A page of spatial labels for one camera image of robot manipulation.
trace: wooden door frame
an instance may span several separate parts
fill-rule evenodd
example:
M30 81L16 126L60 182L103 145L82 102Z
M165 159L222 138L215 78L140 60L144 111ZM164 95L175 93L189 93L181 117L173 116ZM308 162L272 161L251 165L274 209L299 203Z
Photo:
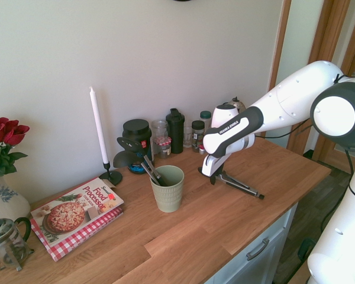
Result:
M355 26L347 47L346 55L342 62L341 70L347 76L351 76L352 72L355 71ZM334 151L334 147L335 142L320 135L315 146L313 160L321 160L341 170L350 172L348 161L344 157L344 154L342 152L338 153L338 151ZM351 157L351 161L355 167L355 157Z
M317 60L331 61L349 5L350 0L324 0L308 64ZM311 120L308 120L289 136L288 150L303 155L310 133L310 128L304 129L311 124Z
M280 16L279 27L277 29L276 47L273 55L272 69L270 75L270 82L268 91L273 89L276 85L277 72L279 71L280 59L282 57L283 43L285 38L286 26L288 23L289 11L291 10L292 0L284 0L282 5L282 13ZM266 136L266 132L260 133L261 137Z

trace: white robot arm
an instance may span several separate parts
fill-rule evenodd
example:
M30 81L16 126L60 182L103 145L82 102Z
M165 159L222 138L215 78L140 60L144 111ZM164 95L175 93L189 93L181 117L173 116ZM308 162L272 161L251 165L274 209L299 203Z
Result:
M345 149L355 150L355 78L339 80L342 75L330 62L314 62L240 114L232 106L218 106L212 128L204 136L209 155L202 173L211 178L221 176L223 163L231 153L253 145L254 133L293 125L309 117L322 135ZM355 174L309 256L308 265L312 275L309 284L355 284Z

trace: kitchen tongs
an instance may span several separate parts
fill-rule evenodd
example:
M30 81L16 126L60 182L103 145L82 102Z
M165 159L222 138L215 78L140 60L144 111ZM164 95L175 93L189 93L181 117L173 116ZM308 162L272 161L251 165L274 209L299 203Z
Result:
M244 183L241 183L239 180L234 179L233 177L229 176L226 174L226 172L223 170L222 173L217 175L215 177L216 180L219 180L221 182L226 183L227 185L230 185L234 188L237 188L245 193L254 195L255 197L258 197L260 199L264 199L264 195L258 193L258 191L254 188L249 187L248 185L245 185Z

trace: white candle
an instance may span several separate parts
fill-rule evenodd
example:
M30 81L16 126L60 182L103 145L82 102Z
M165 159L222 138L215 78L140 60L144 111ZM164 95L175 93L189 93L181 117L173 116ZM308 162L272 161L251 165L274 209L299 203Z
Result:
M92 89L92 87L90 87L90 88L91 88L91 91L90 91L89 94L91 95L93 115L95 116L97 135L99 136L102 161L103 161L104 164L108 164L109 160L108 160L108 156L107 156L107 149L105 148L104 135L102 133L100 113L99 113L99 107L98 107L98 104L97 104L96 93Z

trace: glass french press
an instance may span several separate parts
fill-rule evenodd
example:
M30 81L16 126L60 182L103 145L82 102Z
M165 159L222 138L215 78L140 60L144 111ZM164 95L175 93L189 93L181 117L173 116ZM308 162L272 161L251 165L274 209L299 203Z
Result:
M26 225L23 237L16 226L20 222ZM30 231L28 218L17 218L14 222L11 219L0 219L0 270L6 267L16 267L17 271L22 269L21 263L34 252L26 243Z

